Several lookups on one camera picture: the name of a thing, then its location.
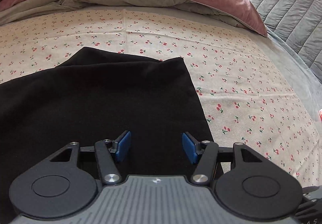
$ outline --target ribbed gray surface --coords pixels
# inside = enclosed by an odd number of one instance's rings
[[[322,0],[250,0],[264,24],[322,82]]]
[[[129,176],[119,186],[106,187],[79,214],[56,221],[17,217],[12,224],[246,224],[223,210],[207,188],[184,177]],[[272,224],[296,224],[287,218]]]

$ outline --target pillow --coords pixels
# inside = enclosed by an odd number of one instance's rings
[[[269,32],[281,38],[322,81],[322,0],[250,0]]]

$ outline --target black cloth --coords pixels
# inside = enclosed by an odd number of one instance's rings
[[[0,223],[15,216],[11,182],[72,141],[132,133],[122,176],[186,175],[181,133],[212,140],[182,58],[159,61],[84,47],[56,68],[0,85]]]

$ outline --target metal pivot screw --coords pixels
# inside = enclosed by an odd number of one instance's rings
[[[194,175],[192,179],[194,180],[194,182],[203,183],[208,180],[208,177],[204,174],[197,174],[197,175]]]
[[[116,174],[107,174],[105,175],[104,180],[106,182],[114,183],[120,180],[120,176]]]

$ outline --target white sheet with cherries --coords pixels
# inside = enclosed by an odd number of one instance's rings
[[[302,186],[319,185],[319,135],[303,104],[260,48],[228,29],[126,10],[35,17],[0,27],[0,83],[54,68],[84,46],[184,58],[215,142],[241,141]]]

